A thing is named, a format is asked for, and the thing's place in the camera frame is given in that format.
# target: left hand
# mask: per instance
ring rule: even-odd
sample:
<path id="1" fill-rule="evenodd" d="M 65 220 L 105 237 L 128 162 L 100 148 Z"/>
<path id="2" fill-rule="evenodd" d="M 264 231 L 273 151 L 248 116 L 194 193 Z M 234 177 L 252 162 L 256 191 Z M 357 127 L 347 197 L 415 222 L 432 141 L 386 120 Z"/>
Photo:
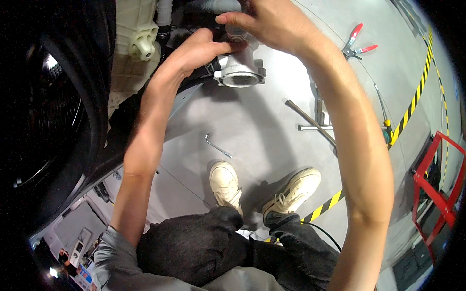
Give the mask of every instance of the left hand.
<path id="1" fill-rule="evenodd" d="M 175 65 L 181 70 L 183 77 L 189 77 L 197 69 L 212 61 L 220 54 L 240 51 L 247 42 L 214 42 L 212 31 L 200 28 L 188 37 L 164 62 L 164 65 Z"/>

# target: black cable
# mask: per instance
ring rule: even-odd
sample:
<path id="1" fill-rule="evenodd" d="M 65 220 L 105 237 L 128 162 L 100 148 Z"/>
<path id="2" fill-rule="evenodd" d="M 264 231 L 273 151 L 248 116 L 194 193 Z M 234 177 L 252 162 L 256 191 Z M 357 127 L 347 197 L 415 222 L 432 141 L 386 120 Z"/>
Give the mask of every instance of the black cable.
<path id="1" fill-rule="evenodd" d="M 305 223 L 305 224 L 309 224 L 309 225 L 312 225 L 312 226 L 317 227 L 321 232 L 325 233 L 325 234 L 332 240 L 332 242 L 336 245 L 336 247 L 338 248 L 338 250 L 339 250 L 340 252 L 342 252 L 342 248 L 340 248 L 340 246 L 336 243 L 336 240 L 334 240 L 333 237 L 332 237 L 328 232 L 326 232 L 325 230 L 323 230 L 320 226 L 315 225 L 315 224 L 313 224 L 313 223 L 304 222 L 304 221 L 301 221 L 301 223 Z"/>

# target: white sneaker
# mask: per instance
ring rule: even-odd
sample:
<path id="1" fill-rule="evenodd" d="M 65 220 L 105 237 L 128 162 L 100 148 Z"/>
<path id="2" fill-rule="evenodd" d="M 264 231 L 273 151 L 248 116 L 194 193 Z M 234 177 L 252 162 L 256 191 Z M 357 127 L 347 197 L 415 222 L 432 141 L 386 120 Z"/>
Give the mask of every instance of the white sneaker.
<path id="1" fill-rule="evenodd" d="M 274 199 L 262 208 L 264 218 L 271 211 L 282 214 L 293 213 L 303 204 L 320 184 L 321 173 L 314 168 L 304 169 L 294 175 L 283 193 L 275 194 Z"/>
<path id="2" fill-rule="evenodd" d="M 240 206 L 241 189 L 233 167 L 225 161 L 216 162 L 210 170 L 209 180 L 217 205 L 234 207 L 243 216 Z"/>

